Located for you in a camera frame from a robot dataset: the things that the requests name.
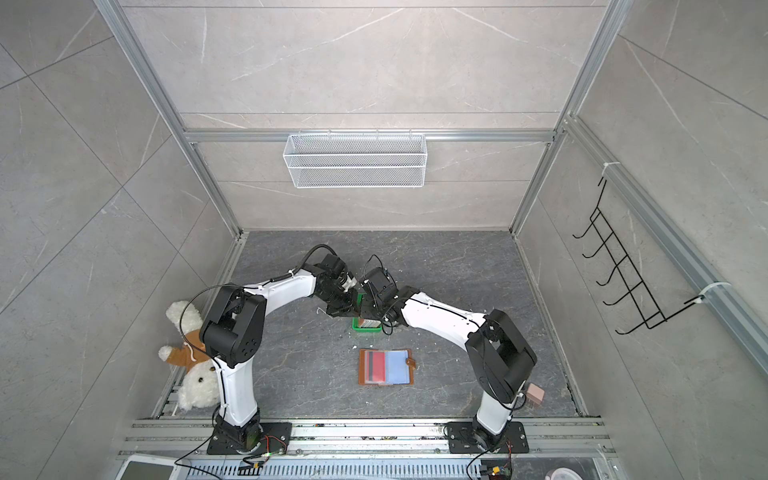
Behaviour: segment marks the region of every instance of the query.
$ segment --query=aluminum frame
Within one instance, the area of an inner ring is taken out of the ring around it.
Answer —
[[[96,7],[98,8],[104,21],[107,22],[109,28],[112,30],[114,37],[117,39],[118,44],[125,52],[125,56],[128,58],[128,62],[136,71],[136,75],[141,80],[144,88],[147,90],[154,106],[160,115],[163,117],[168,129],[179,144],[181,151],[184,152],[184,156],[192,166],[192,170],[200,179],[200,182],[205,187],[206,192],[211,201],[214,203],[216,210],[224,220],[224,223],[229,228],[233,237],[238,237],[243,229],[237,223],[237,219],[224,198],[224,195],[219,189],[219,185],[214,179],[214,176],[208,170],[202,155],[194,148],[184,137],[184,127],[181,124],[178,111],[174,107],[168,93],[166,93],[163,85],[160,83],[160,79],[157,73],[152,68],[147,54],[141,47],[141,43],[138,41],[133,28],[128,22],[122,7],[116,2],[116,0],[94,0]]]
[[[193,129],[184,132],[189,142],[284,142],[296,134],[421,134],[427,141],[540,141],[554,140],[554,131],[544,128],[510,129],[440,129],[440,128],[369,128],[369,129]]]
[[[471,419],[263,419],[291,422],[288,455],[302,458],[471,458],[449,453],[444,437],[447,422]],[[616,458],[613,443],[599,418],[519,418],[525,426],[530,453],[521,458]],[[127,432],[120,456],[140,452],[189,452],[211,432],[210,419],[136,420]],[[198,453],[188,458],[216,459],[225,455]],[[488,454],[505,458],[505,453]]]
[[[604,168],[604,177],[611,181],[630,210],[695,291],[724,281],[720,272],[578,116],[566,117],[564,126],[600,169],[605,164],[617,162]],[[768,379],[768,326],[733,287],[719,286],[707,291],[704,303]]]
[[[576,115],[581,110],[584,99],[587,97],[595,77],[598,76],[600,67],[603,65],[608,51],[611,50],[619,29],[632,7],[632,2],[633,0],[611,0],[611,3],[606,8],[603,21],[598,28],[598,33],[594,36],[592,45],[587,53],[587,58],[581,66],[574,87],[571,89],[571,93],[565,102],[565,107],[563,107],[558,122],[555,125],[553,143],[548,145],[544,154],[542,154],[533,178],[528,183],[528,188],[523,195],[523,199],[520,201],[515,218],[509,226],[509,231],[512,235],[517,236],[520,233],[523,223],[528,218],[538,192],[541,190],[541,186],[544,184],[544,180],[546,180],[552,168],[554,158],[557,156],[562,145],[564,121],[566,117]]]

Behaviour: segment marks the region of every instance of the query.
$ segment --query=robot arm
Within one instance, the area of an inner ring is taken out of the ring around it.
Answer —
[[[358,304],[356,279],[335,252],[326,248],[332,253],[321,263],[305,263],[307,254],[285,275],[219,291],[200,329],[200,339],[219,374],[218,433],[242,452],[255,448],[261,431],[253,396],[253,355],[261,344],[264,318],[294,300],[317,296],[326,303],[330,316],[361,316],[390,326],[421,328],[465,350],[484,389],[473,422],[475,440],[483,449],[494,449],[511,419],[515,397],[536,363],[536,355],[515,324],[500,310],[469,312],[410,286],[399,289],[383,266],[362,278],[365,295]]]

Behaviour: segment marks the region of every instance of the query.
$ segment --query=black wire rack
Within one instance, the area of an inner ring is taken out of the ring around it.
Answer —
[[[611,302],[611,303],[603,302],[603,304],[607,306],[616,305],[617,303],[625,299],[627,296],[629,296],[632,299],[632,302],[634,303],[635,307],[637,308],[637,312],[640,314],[640,317],[643,319],[642,322],[638,323],[636,326],[632,327],[628,331],[619,332],[618,330],[616,330],[616,333],[618,333],[619,335],[627,335],[628,333],[632,333],[635,330],[639,329],[643,325],[645,325],[649,330],[654,329],[657,326],[661,325],[662,323],[667,322],[669,319],[676,316],[677,314],[682,313],[685,310],[688,310],[692,306],[696,305],[697,302],[695,302],[695,300],[703,299],[703,295],[696,295],[694,298],[690,300],[686,300],[684,302],[684,306],[681,309],[679,309],[677,312],[672,313],[671,315],[666,315],[664,314],[664,312],[661,311],[661,308],[659,307],[658,302],[654,298],[653,293],[650,291],[650,288],[648,288],[648,285],[645,283],[645,280],[643,279],[643,276],[640,274],[640,271],[634,265],[634,261],[632,260],[632,257],[630,257],[629,253],[627,252],[627,249],[624,248],[624,244],[621,242],[621,239],[616,234],[616,231],[614,230],[614,228],[611,226],[611,223],[608,221],[605,215],[603,215],[602,210],[600,210],[600,201],[603,199],[603,193],[605,192],[605,184],[606,184],[605,177],[602,177],[600,179],[600,182],[598,183],[598,187],[602,186],[600,190],[600,196],[598,197],[598,204],[594,207],[594,210],[589,216],[589,220],[590,220],[589,227],[587,227],[587,229],[581,235],[578,235],[578,236],[574,235],[573,237],[577,239],[583,238],[584,235],[586,235],[589,232],[589,230],[594,229],[595,233],[597,233],[598,237],[600,237],[600,240],[602,241],[602,243],[600,244],[598,249],[594,251],[593,254],[584,255],[582,253],[581,255],[584,258],[592,258],[595,255],[597,255],[598,252],[600,252],[600,250],[605,248],[605,250],[608,252],[608,256],[611,258],[611,262],[613,262],[614,264],[613,269],[611,269],[611,274],[608,275],[608,280],[605,280],[604,283],[600,283],[596,280],[595,283],[600,286],[606,286],[610,283],[611,279],[613,279],[614,274],[618,272],[619,277],[621,278],[621,281],[624,283],[624,287],[626,287],[627,289],[627,292],[615,302]],[[603,233],[600,231],[600,229],[598,229],[598,226],[595,224],[598,218],[602,218],[605,224],[608,226],[610,233],[607,236],[604,236]],[[608,241],[612,237],[616,239],[617,243],[619,244],[619,247],[621,248],[621,254],[619,255],[614,255],[614,253],[611,252],[611,248],[608,247]],[[629,286],[629,283],[627,282],[627,278],[624,276],[624,273],[621,272],[621,268],[619,266],[624,262],[628,262],[632,266],[632,268],[634,269],[634,272],[637,274],[637,278],[640,279],[640,281],[637,282],[634,286]],[[650,299],[654,303],[655,311],[648,317],[645,316],[645,314],[643,313],[643,310],[640,308],[640,305],[637,303],[637,298],[635,298],[635,294],[642,291],[642,290],[638,291],[637,290],[638,288],[645,289],[645,291],[647,292],[647,295],[650,297]],[[650,323],[651,320],[656,319],[657,317],[661,317],[661,319],[658,320],[656,323]]]

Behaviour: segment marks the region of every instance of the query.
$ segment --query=white wire basket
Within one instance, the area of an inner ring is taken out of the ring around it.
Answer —
[[[294,134],[283,158],[296,188],[423,187],[422,134]]]

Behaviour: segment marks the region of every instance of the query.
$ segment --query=teddy bear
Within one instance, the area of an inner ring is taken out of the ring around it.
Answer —
[[[165,316],[179,328],[179,318],[188,302],[174,302],[165,311]],[[214,361],[205,355],[205,345],[200,341],[200,328],[203,319],[194,305],[189,305],[181,319],[181,332],[187,337],[181,348],[166,345],[157,352],[161,360],[171,365],[183,366],[187,374],[179,388],[179,408],[189,410],[193,407],[206,408],[219,402],[219,383]]]

